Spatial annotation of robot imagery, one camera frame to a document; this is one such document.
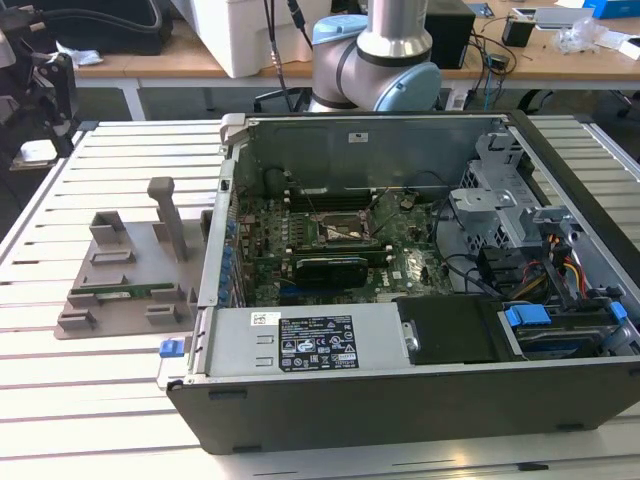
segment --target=aluminum extrusion table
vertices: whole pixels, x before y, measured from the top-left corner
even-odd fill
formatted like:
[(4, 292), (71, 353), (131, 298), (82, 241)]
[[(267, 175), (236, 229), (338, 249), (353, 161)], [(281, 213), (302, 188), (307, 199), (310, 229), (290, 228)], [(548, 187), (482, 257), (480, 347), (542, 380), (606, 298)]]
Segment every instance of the aluminum extrusion table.
[[(640, 201), (624, 152), (571, 117), (534, 120), (640, 242), (637, 208), (616, 203)], [(156, 385), (168, 335), (56, 340), (93, 213), (156, 219), (147, 183), (169, 174), (182, 217), (198, 218), (215, 200), (218, 130), (215, 121), (100, 124), (51, 171), (2, 243), (0, 478), (640, 478), (640, 404), (592, 432), (214, 457)], [(528, 462), (549, 470), (521, 471)]]

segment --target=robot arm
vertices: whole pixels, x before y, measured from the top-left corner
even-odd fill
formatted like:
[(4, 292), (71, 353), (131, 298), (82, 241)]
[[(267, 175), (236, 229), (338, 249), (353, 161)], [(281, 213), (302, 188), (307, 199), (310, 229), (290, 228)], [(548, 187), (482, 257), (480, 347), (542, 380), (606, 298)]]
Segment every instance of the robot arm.
[(33, 32), (45, 28), (31, 7), (0, 12), (0, 157), (11, 161), (34, 131), (49, 138), (59, 157), (73, 151), (77, 112), (73, 63), (67, 55), (35, 52)]
[(321, 20), (313, 32), (313, 112), (430, 110), (442, 79), (429, 62), (427, 0), (369, 0), (369, 15)]

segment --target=warning label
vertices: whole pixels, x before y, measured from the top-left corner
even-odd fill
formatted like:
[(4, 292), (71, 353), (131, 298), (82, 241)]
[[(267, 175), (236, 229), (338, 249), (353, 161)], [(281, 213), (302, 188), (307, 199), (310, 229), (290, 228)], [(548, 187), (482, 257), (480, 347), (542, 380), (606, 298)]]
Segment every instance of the warning label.
[(350, 316), (281, 318), (279, 330), (284, 372), (358, 368)]

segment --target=silver robot arm segment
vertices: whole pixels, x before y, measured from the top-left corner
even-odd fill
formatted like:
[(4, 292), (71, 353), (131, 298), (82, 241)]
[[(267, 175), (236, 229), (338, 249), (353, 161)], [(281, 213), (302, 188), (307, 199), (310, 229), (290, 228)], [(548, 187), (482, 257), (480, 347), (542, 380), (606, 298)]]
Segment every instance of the silver robot arm segment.
[(430, 110), (442, 78), (429, 62), (427, 0), (370, 0), (369, 15), (314, 27), (312, 112)]

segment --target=green circuit board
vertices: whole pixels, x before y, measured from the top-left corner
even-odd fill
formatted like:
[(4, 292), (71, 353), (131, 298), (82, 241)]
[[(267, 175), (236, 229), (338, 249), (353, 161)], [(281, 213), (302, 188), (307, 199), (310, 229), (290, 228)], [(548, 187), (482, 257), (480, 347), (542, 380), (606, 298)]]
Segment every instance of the green circuit board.
[[(429, 235), (431, 205), (415, 204), (404, 192), (389, 192), (376, 208), (367, 213), (364, 225), (374, 236), (353, 238), (358, 230), (349, 230), (359, 212), (294, 213), (283, 202), (252, 200), (244, 205), (249, 212), (243, 218), (246, 277), (251, 279), (248, 302), (255, 306), (321, 305), (339, 303), (390, 302), (404, 295), (450, 294), (451, 283), (436, 259)], [(323, 228), (322, 223), (336, 226)], [(303, 291), (293, 281), (292, 266), (287, 265), (291, 250), (296, 258), (317, 252), (331, 241), (340, 243), (339, 253), (330, 250), (324, 256), (358, 256), (370, 265), (366, 284), (348, 290), (312, 289)]]

